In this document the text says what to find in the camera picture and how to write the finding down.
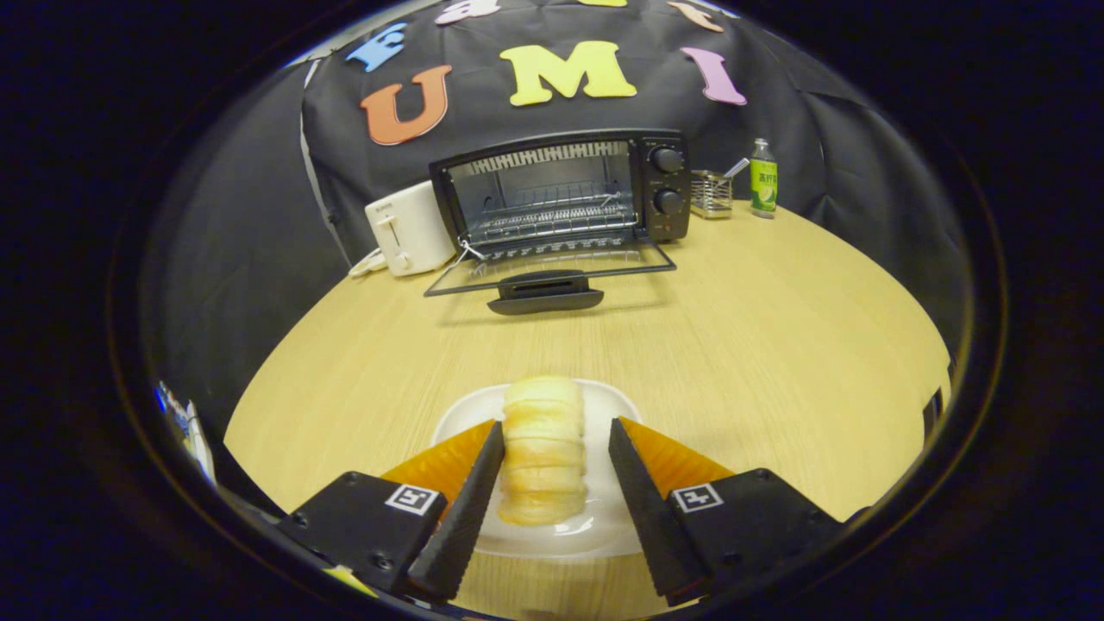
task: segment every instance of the round table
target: round table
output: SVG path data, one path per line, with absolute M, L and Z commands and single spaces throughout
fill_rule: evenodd
M 529 375 L 620 389 L 645 424 L 735 472 L 768 467 L 837 519 L 878 501 L 949 399 L 949 356 L 884 270 L 778 209 L 693 218 L 664 245 L 673 272 L 593 278 L 584 310 L 500 316 L 496 290 L 423 297 L 439 272 L 347 278 L 257 371 L 225 443 L 293 511 L 346 471 L 381 474 L 425 450 L 447 408 Z M 666 610 L 643 555 L 476 554 L 457 606 L 518 619 L 631 619 Z

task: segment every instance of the black cloth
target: black cloth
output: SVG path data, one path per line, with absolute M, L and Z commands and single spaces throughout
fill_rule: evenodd
M 212 441 L 272 350 L 348 271 L 299 147 L 308 69 L 272 76 L 208 131 L 149 240 L 146 343 L 160 379 L 195 402 Z
M 363 256 L 374 241 L 363 207 L 428 178 L 431 161 L 534 135 L 599 128 L 673 128 L 689 140 L 689 166 L 723 171 L 750 156 L 757 137 L 778 160 L 778 202 L 840 236 L 901 282 L 925 308 L 954 352 L 963 331 L 965 265 L 952 201 L 923 155 L 874 102 L 824 64 L 743 19 L 714 14 L 708 31 L 661 0 L 605 9 L 575 0 L 500 0 L 490 15 L 449 25 L 442 6 L 402 18 L 404 49 L 370 73 L 350 52 L 381 25 L 320 62 L 307 87 L 304 119 L 322 193 L 351 229 L 347 250 Z M 581 41 L 613 41 L 633 97 L 569 99 L 514 107 L 507 49 L 543 45 L 562 59 Z M 679 49 L 721 54 L 745 106 L 713 102 L 694 62 Z M 369 138 L 360 102 L 391 84 L 400 119 L 423 109 L 411 78 L 452 65 L 448 109 L 428 133 L 397 146 Z M 735 178 L 749 198 L 747 172 Z M 708 225 L 697 222 L 691 225 Z
M 285 69 L 229 110 L 181 169 L 150 240 L 145 329 L 161 379 L 195 401 L 213 441 L 265 358 L 348 270 L 307 180 L 300 112 L 326 208 L 352 261 L 375 249 L 364 206 L 427 179 L 437 159 L 541 134 L 673 128 L 689 141 L 691 168 L 725 170 L 766 138 L 778 160 L 779 203 L 885 269 L 957 349 L 968 269 L 952 200 L 874 102 L 747 20 L 714 14 L 724 28 L 715 33 L 661 0 L 617 9 L 499 4 L 445 27 L 434 23 L 442 4 L 402 18 L 404 49 L 371 73 L 346 56 L 391 24 L 319 61 L 306 90 L 310 65 Z M 587 40 L 617 43 L 635 96 L 592 98 L 581 87 L 572 99 L 553 92 L 544 104 L 510 105 L 516 82 L 503 50 L 538 44 L 566 59 Z M 747 105 L 705 98 L 682 46 L 724 56 Z M 397 114 L 412 118 L 423 101 L 411 77 L 442 64 L 453 70 L 440 123 L 397 146 L 373 143 L 360 102 L 401 84 Z M 745 171 L 736 196 L 746 198 L 747 186 Z M 694 220 L 689 234 L 707 225 Z

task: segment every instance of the oven knob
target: oven knob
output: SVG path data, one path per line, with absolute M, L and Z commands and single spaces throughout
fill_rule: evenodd
M 651 151 L 651 165 L 664 172 L 678 172 L 682 170 L 682 154 L 675 149 L 660 147 Z
M 659 190 L 651 202 L 657 211 L 666 215 L 675 215 L 682 211 L 682 194 L 675 190 Z

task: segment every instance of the metal utensil holder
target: metal utensil holder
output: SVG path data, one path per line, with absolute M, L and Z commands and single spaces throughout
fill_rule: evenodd
M 712 220 L 732 218 L 732 178 L 711 170 L 691 170 L 690 211 Z

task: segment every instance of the white plate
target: white plate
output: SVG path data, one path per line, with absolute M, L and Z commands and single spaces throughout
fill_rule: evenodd
M 640 422 L 636 406 L 616 388 L 588 379 L 575 380 L 583 391 L 583 442 L 586 446 L 586 505 L 583 513 L 553 526 L 514 526 L 498 517 L 499 482 L 484 517 L 476 551 L 524 558 L 588 558 L 641 551 L 625 506 L 620 484 L 609 462 L 609 421 L 625 417 Z M 509 385 L 490 386 L 461 397 L 445 412 L 433 444 L 488 419 L 502 420 Z

